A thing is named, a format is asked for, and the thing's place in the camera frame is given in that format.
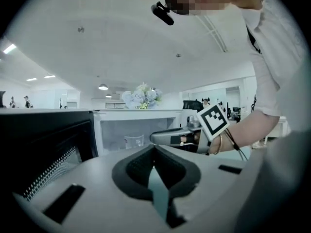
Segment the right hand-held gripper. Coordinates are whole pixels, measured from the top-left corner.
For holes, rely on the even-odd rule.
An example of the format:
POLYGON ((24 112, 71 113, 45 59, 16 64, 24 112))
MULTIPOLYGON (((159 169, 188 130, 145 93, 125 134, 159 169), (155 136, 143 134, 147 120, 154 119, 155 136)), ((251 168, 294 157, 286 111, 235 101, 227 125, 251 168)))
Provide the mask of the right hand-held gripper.
POLYGON ((229 121, 219 105, 211 105, 193 116, 187 118, 185 127, 154 132, 150 141, 155 145, 166 145, 188 152, 205 154, 209 151, 212 141, 229 126, 229 121), (180 137, 199 131, 198 146, 180 145, 180 137))

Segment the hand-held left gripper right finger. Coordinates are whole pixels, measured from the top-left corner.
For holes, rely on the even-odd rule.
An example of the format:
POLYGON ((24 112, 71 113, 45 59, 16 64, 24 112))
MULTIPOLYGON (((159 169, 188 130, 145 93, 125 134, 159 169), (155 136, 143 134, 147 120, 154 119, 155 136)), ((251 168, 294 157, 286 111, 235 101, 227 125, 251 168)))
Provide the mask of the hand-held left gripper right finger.
POLYGON ((190 194, 201 179, 199 167, 155 145, 154 166, 170 194, 190 194))

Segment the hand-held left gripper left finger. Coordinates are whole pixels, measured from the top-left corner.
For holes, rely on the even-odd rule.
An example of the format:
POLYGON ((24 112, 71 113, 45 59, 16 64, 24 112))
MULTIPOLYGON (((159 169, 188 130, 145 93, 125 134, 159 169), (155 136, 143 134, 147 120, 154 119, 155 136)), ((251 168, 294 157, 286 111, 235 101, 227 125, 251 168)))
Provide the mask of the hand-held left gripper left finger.
POLYGON ((118 161, 112 168, 112 180, 128 197, 138 200, 153 200, 148 188, 150 173, 154 166, 154 145, 118 161))

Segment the person's right hand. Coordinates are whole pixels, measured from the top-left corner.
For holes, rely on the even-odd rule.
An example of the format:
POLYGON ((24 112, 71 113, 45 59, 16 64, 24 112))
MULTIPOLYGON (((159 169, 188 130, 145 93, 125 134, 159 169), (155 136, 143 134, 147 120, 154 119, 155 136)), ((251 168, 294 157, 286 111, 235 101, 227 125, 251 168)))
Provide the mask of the person's right hand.
POLYGON ((182 135, 180 137, 180 145, 194 145, 198 146, 200 141, 201 133, 199 131, 193 132, 187 135, 182 135))

